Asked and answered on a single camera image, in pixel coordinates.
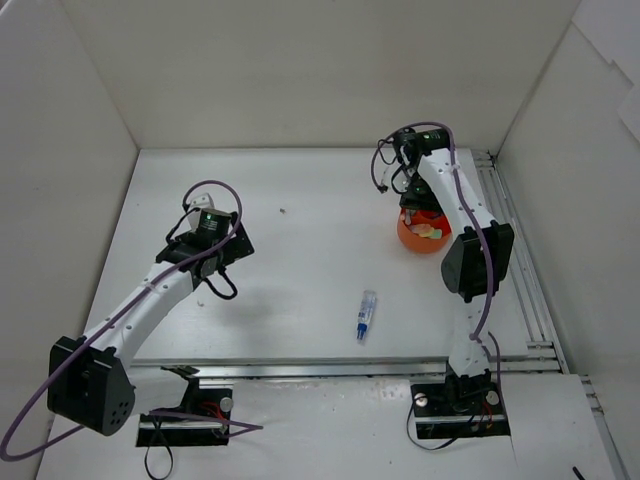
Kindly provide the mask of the yellow highlighter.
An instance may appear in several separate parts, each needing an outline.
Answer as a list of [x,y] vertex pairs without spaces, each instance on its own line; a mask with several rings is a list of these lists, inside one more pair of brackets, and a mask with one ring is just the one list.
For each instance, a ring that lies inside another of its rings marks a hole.
[[435,228],[430,224],[413,225],[410,228],[410,230],[414,235],[417,235],[419,238],[438,240],[443,237],[442,230]]

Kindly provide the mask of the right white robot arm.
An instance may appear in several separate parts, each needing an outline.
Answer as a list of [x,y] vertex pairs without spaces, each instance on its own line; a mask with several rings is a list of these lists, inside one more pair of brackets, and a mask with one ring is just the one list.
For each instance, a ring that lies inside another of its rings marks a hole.
[[452,241],[441,262],[447,290],[460,297],[442,388],[445,405],[458,413],[480,407],[492,391],[485,325],[509,267],[512,226],[489,212],[463,172],[452,131],[419,122],[392,133],[389,141],[406,185],[398,190],[398,233],[420,253]]

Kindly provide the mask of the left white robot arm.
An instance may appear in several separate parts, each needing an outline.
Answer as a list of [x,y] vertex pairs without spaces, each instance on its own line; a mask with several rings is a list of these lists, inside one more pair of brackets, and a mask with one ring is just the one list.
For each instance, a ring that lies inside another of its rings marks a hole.
[[132,362],[177,305],[254,248],[236,212],[195,207],[185,216],[191,229],[166,237],[143,281],[102,324],[54,344],[49,360],[54,379],[46,400],[52,413],[104,436],[135,415],[167,410],[185,420],[196,414],[200,395],[190,371],[135,370]]

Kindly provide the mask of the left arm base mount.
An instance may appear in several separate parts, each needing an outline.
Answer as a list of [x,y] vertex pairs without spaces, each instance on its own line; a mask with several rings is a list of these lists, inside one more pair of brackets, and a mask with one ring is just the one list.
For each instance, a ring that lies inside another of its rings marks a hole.
[[196,388],[172,412],[204,416],[208,421],[141,415],[135,446],[218,447],[229,443],[229,427],[220,418],[231,419],[233,390],[229,387]]

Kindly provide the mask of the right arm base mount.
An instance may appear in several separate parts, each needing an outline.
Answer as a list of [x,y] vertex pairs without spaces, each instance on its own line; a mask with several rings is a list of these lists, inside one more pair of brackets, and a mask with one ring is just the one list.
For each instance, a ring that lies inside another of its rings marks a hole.
[[410,392],[408,425],[409,433],[416,440],[446,443],[511,435],[495,382],[490,382],[479,393],[458,400],[449,397],[444,383],[413,383]]

